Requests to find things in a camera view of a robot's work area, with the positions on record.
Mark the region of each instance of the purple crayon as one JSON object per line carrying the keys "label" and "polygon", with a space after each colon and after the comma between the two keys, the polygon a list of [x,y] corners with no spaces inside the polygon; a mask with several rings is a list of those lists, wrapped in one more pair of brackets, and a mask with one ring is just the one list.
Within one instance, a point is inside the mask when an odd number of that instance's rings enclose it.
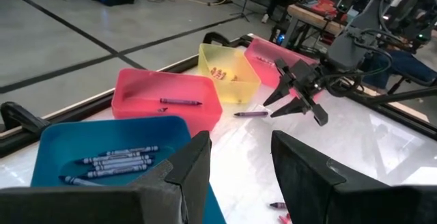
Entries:
{"label": "purple crayon", "polygon": [[163,104],[185,104],[185,105],[201,105],[202,103],[195,100],[173,100],[168,98],[160,98],[159,102]]}
{"label": "purple crayon", "polygon": [[126,163],[115,163],[110,165],[101,165],[101,166],[94,166],[92,169],[88,171],[102,171],[102,170],[108,170],[108,169],[117,169],[119,167],[129,167],[129,166],[137,166],[137,165],[151,165],[153,164],[152,159],[145,159],[145,160],[135,160],[132,162],[126,162]]}
{"label": "purple crayon", "polygon": [[165,112],[167,109],[169,109],[169,108],[167,108],[167,107],[161,108],[161,109],[158,109],[158,112]]}
{"label": "purple crayon", "polygon": [[66,184],[72,184],[72,185],[76,185],[76,186],[102,186],[101,184],[96,184],[93,182],[89,182],[87,180],[82,180],[76,177],[72,177],[72,176],[58,176],[59,179],[66,183]]}
{"label": "purple crayon", "polygon": [[115,160],[115,159],[121,159],[121,158],[132,158],[137,156],[144,155],[144,152],[132,152],[127,154],[117,154],[117,155],[111,155],[111,156],[97,156],[93,158],[82,158],[79,160],[76,160],[76,164],[91,164],[94,162],[100,162],[103,160]]}
{"label": "purple crayon", "polygon": [[120,158],[120,159],[113,159],[113,160],[104,160],[104,161],[98,161],[94,162],[93,166],[104,166],[104,165],[111,165],[116,163],[127,163],[127,162],[133,162],[136,160],[151,160],[155,158],[152,155],[143,155],[143,156],[136,156],[132,158]]}
{"label": "purple crayon", "polygon": [[277,208],[277,209],[286,209],[287,208],[285,203],[273,203],[273,204],[269,204],[269,205],[270,205],[270,207]]}
{"label": "purple crayon", "polygon": [[154,146],[147,146],[144,148],[133,148],[133,149],[126,149],[126,150],[103,152],[100,153],[99,156],[110,156],[110,155],[127,154],[133,152],[157,152],[157,151],[159,151],[159,147],[157,145],[154,145]]}
{"label": "purple crayon", "polygon": [[100,178],[105,176],[116,176],[123,173],[133,173],[138,171],[147,170],[147,165],[137,165],[131,167],[120,167],[117,169],[108,169],[102,171],[91,171],[79,176],[80,179],[92,179],[92,178]]}
{"label": "purple crayon", "polygon": [[252,111],[252,112],[238,112],[234,114],[238,117],[253,117],[253,116],[266,116],[268,115],[267,111]]}

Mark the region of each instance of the floor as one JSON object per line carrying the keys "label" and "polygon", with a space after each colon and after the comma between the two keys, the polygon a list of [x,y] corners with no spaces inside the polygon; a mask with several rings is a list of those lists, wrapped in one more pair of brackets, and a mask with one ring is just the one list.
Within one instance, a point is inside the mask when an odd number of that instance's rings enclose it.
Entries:
{"label": "floor", "polygon": [[209,31],[263,38],[265,10],[243,0],[206,6],[136,0],[106,7],[91,0],[0,0],[0,103],[47,115],[112,88],[122,68],[157,70],[197,54]]}

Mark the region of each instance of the translucent yellow bin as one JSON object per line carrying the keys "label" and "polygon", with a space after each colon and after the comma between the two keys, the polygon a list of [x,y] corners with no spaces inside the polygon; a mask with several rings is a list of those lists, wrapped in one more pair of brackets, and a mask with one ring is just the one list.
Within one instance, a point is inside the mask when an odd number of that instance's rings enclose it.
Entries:
{"label": "translucent yellow bin", "polygon": [[244,51],[236,48],[200,44],[198,68],[214,81],[221,102],[247,103],[261,84]]}

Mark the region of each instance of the black chair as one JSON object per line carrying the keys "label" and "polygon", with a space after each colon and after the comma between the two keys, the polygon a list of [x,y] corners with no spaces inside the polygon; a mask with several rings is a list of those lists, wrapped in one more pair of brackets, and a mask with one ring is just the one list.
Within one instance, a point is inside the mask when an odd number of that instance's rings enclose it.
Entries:
{"label": "black chair", "polygon": [[437,85],[437,79],[433,79],[433,80],[427,82],[427,81],[419,80],[418,78],[415,78],[415,77],[407,75],[407,74],[398,73],[398,75],[401,76],[401,79],[398,80],[398,82],[396,82],[396,84],[394,84],[392,86],[392,88],[390,88],[390,90],[387,94],[394,94],[399,89],[399,87],[401,86],[401,84],[404,81],[406,81],[407,83],[413,82],[413,83],[419,84],[419,85],[424,86],[424,87],[433,87],[433,86]]}

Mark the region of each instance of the workbench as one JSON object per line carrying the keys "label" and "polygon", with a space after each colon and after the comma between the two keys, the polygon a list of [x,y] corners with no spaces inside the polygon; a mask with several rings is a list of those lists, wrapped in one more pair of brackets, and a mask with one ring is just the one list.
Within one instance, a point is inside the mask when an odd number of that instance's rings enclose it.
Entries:
{"label": "workbench", "polygon": [[[244,51],[253,37],[243,36],[231,41],[229,46]],[[160,71],[196,74],[197,58],[198,55],[189,57]],[[53,123],[112,120],[113,91],[97,94],[45,118]],[[277,217],[285,214],[285,211],[268,207],[269,203],[283,201],[270,154],[273,130],[282,130],[338,162],[391,186],[437,184],[437,143],[433,139],[349,98],[336,98],[326,91],[320,94],[316,102],[329,114],[329,122],[323,127],[314,121],[311,113],[274,119],[233,116],[241,111],[276,111],[290,101],[285,97],[263,107],[263,101],[271,92],[271,88],[262,85],[249,104],[223,104],[221,120],[211,132],[210,183],[228,224],[276,223]],[[402,104],[394,105],[426,120],[424,114]],[[28,143],[30,140],[21,129],[15,128],[0,136],[18,136],[22,142],[27,138]],[[29,186],[38,144],[36,141],[0,159],[0,188]]]}
{"label": "workbench", "polygon": [[344,28],[344,25],[333,21],[327,21],[323,16],[320,16],[314,12],[310,12],[309,10],[306,10],[304,8],[298,7],[297,5],[289,5],[287,8],[287,12],[292,17],[292,19],[287,28],[287,32],[285,33],[284,40],[281,43],[281,46],[283,47],[288,46],[291,39],[293,39],[293,41],[297,40],[298,32],[296,29],[299,22],[310,25],[316,29],[331,33],[333,35],[337,35]]}

